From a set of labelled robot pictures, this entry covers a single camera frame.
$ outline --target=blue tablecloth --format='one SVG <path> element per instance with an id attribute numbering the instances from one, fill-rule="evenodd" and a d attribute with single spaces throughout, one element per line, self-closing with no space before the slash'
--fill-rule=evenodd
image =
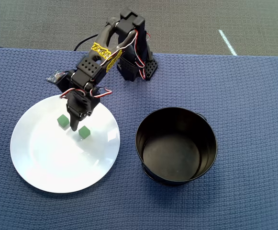
<path id="1" fill-rule="evenodd" d="M 112 68 L 101 85 L 121 147 L 109 173 L 71 194 L 38 190 L 16 172 L 10 138 L 21 115 L 58 89 L 45 78 L 84 52 L 0 49 L 0 230 L 278 230 L 278 57 L 155 54 L 150 82 Z M 218 140 L 201 178 L 166 187 L 142 171 L 134 146 L 150 112 L 180 106 L 203 114 Z"/>

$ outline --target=red wire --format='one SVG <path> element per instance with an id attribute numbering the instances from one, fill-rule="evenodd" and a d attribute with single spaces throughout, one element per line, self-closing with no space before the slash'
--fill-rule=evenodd
<path id="1" fill-rule="evenodd" d="M 105 92 L 105 93 L 103 93 L 103 94 L 100 94 L 100 95 L 94 96 L 94 95 L 92 94 L 92 89 L 91 89 L 91 90 L 90 90 L 90 96 L 95 97 L 95 98 L 101 98 L 101 97 L 104 97 L 104 96 L 106 96 L 106 95 L 112 94 L 112 90 L 108 90 L 108 89 L 106 89 L 106 88 L 104 88 L 104 90 L 107 91 L 107 92 Z"/>
<path id="2" fill-rule="evenodd" d="M 140 67 L 140 68 L 144 68 L 145 67 L 145 64 L 144 62 L 140 59 L 139 55 L 137 54 L 137 40 L 138 40 L 138 36 L 136 37 L 135 41 L 134 41 L 134 51 L 135 51 L 135 54 L 137 56 L 137 58 L 140 60 L 142 66 L 140 66 L 137 62 L 137 66 Z"/>

